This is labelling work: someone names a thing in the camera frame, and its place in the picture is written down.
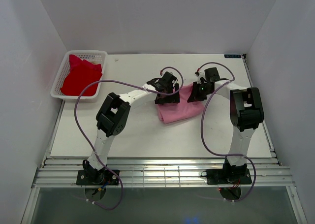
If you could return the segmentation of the pink t shirt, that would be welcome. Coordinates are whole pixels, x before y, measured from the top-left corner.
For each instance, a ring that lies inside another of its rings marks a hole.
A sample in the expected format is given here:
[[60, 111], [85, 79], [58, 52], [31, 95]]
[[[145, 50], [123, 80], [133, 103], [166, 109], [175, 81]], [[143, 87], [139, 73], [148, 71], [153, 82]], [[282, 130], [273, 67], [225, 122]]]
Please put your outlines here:
[[195, 117], [202, 113], [204, 105], [200, 101], [188, 102], [192, 92], [192, 84], [183, 86], [179, 91], [180, 102], [172, 104], [158, 104], [158, 118], [164, 124]]

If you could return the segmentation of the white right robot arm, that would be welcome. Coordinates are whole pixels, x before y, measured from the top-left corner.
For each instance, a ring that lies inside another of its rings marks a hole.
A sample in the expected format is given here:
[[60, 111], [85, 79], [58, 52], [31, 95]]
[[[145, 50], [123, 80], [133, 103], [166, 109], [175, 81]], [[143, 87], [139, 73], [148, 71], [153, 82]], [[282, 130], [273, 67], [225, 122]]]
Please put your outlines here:
[[229, 100], [233, 136], [230, 150], [225, 156], [227, 165], [223, 166], [222, 177], [226, 182], [234, 183], [240, 178], [238, 168], [244, 168], [247, 162], [251, 138], [264, 121], [259, 89], [241, 87], [233, 83], [233, 79], [221, 78], [215, 67], [208, 68], [203, 73], [198, 69], [195, 75], [197, 81], [193, 82], [188, 103], [210, 100], [215, 94]]

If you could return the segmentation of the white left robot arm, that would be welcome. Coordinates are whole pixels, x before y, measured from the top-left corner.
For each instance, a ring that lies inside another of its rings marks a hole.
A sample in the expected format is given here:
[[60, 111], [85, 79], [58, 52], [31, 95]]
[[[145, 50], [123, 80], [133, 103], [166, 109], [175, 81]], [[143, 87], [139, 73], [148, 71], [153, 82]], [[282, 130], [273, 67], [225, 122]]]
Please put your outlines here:
[[110, 93], [106, 97], [96, 115], [93, 153], [83, 161], [83, 170], [93, 184], [100, 184], [104, 180], [104, 165], [111, 145], [125, 128], [130, 111], [149, 101], [156, 104], [180, 102], [177, 78], [167, 71], [136, 90], [120, 95]]

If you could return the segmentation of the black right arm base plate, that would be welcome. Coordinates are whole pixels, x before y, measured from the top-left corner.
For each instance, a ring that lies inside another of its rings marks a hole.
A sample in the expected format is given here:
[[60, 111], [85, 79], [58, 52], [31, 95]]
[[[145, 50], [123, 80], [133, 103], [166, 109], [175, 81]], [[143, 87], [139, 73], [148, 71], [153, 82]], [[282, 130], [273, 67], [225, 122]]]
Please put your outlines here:
[[252, 184], [252, 178], [249, 169], [242, 172], [225, 172], [223, 169], [206, 169], [202, 171], [201, 177], [207, 179], [208, 185], [229, 185], [229, 184]]

